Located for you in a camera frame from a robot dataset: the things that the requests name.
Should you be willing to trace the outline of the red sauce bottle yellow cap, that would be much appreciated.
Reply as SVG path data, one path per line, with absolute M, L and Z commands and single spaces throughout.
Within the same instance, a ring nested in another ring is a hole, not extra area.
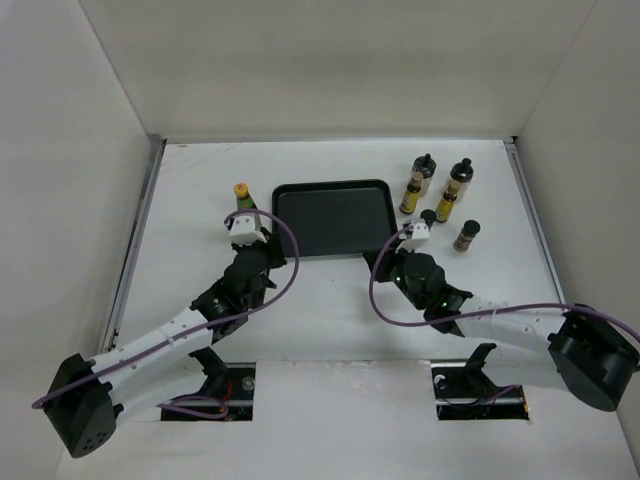
M 237 183 L 234 186 L 234 194 L 236 197 L 236 208 L 238 210 L 257 209 L 256 203 L 250 194 L 247 184 L 242 182 Z

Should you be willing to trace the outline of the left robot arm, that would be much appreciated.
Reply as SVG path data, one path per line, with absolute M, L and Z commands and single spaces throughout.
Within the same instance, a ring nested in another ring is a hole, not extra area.
M 233 261 L 176 317 L 109 352 L 90 359 L 76 353 L 60 364 L 32 407 L 44 412 L 72 458 L 96 451 L 143 410 L 176 410 L 180 400 L 221 393 L 227 366 L 213 347 L 270 306 L 270 273 L 286 263 L 279 231 L 257 227 L 251 217 L 236 218 L 229 237 Z

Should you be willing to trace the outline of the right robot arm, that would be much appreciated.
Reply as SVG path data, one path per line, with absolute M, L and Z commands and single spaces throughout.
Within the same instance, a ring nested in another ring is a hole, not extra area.
M 565 390 L 612 412 L 639 371 L 632 331 L 588 306 L 486 301 L 449 284 L 432 256 L 398 240 L 364 259 L 369 283 L 393 284 L 421 312 L 423 326 L 480 340 L 463 366 L 436 373 L 441 398 L 467 398 L 475 407 L 530 384 Z

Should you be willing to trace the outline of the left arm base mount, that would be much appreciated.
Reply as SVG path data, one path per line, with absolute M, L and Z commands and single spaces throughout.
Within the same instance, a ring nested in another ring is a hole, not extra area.
M 198 389 L 161 408 L 164 422 L 247 422 L 253 420 L 257 367 L 255 363 L 225 363 L 211 348 L 189 355 L 204 375 Z

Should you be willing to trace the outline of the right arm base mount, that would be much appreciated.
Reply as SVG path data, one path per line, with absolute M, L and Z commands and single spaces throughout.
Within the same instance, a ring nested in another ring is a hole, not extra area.
M 498 386 L 484 373 L 486 359 L 496 348 L 482 343 L 467 360 L 431 364 L 440 421 L 529 420 L 523 388 Z

